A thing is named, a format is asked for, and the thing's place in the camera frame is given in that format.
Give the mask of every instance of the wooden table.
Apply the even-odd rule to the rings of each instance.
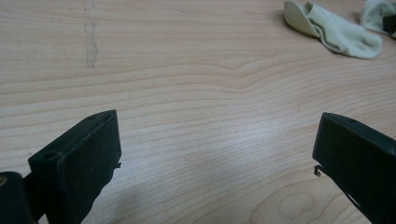
[[[2,0],[0,171],[117,109],[122,166],[83,223],[369,223],[311,156],[325,111],[396,137],[380,36],[373,60],[333,54],[276,0]]]

